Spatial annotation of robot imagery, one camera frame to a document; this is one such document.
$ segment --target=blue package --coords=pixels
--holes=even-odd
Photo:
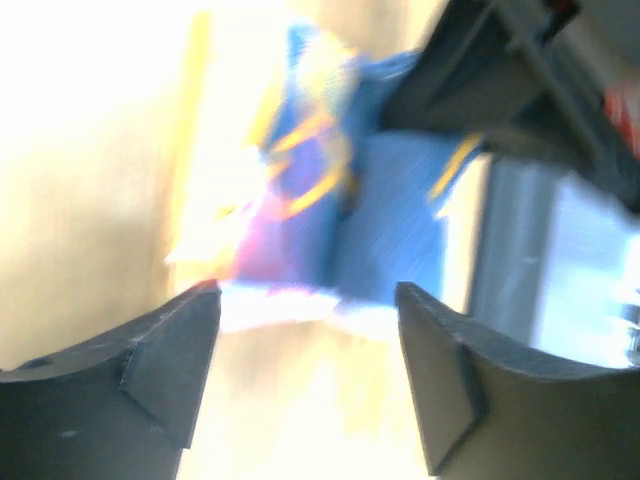
[[[429,193],[467,140],[461,134],[412,132],[367,138],[358,205],[342,225],[335,256],[341,295],[392,305],[396,283],[408,281],[441,296],[447,220],[439,218]],[[435,200],[449,195],[457,176],[475,158],[477,149],[468,150]]]

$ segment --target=red object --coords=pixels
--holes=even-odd
[[[610,88],[605,94],[604,111],[640,161],[640,81]]]

